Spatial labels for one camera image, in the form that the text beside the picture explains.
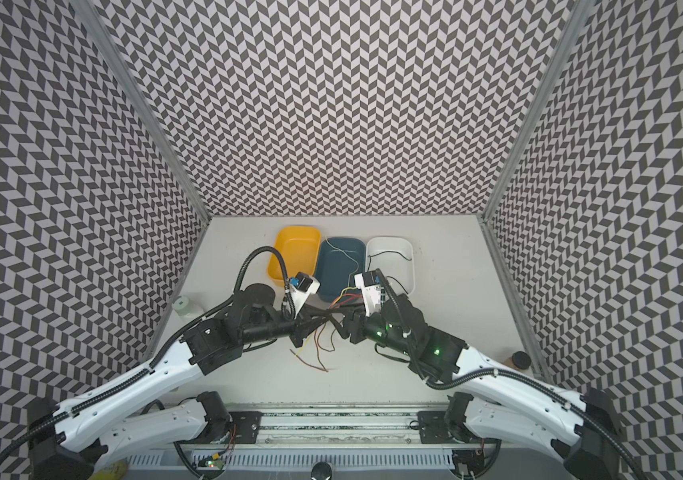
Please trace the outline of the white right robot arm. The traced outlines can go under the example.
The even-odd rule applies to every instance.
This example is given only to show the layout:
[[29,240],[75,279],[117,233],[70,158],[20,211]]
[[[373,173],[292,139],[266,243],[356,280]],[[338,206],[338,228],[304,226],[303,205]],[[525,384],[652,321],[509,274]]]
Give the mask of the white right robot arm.
[[449,392],[445,422],[451,433],[539,451],[577,479],[615,479],[621,465],[645,478],[625,446],[621,416],[607,392],[557,387],[491,359],[427,324],[379,269],[355,274],[353,289],[361,304],[345,316],[343,338],[391,350],[425,386]]

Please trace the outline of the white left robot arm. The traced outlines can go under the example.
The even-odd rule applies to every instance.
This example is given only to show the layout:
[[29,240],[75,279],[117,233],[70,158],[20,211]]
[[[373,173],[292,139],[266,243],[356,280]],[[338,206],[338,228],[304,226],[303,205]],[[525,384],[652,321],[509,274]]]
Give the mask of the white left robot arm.
[[229,434],[232,420],[216,392],[155,413],[143,407],[287,337],[301,345],[323,320],[305,308],[321,283],[288,273],[271,246],[249,254],[233,293],[175,332],[148,361],[85,394],[28,407],[28,431],[0,453],[3,463],[26,446],[36,479],[88,479],[102,468],[167,442],[208,443]]

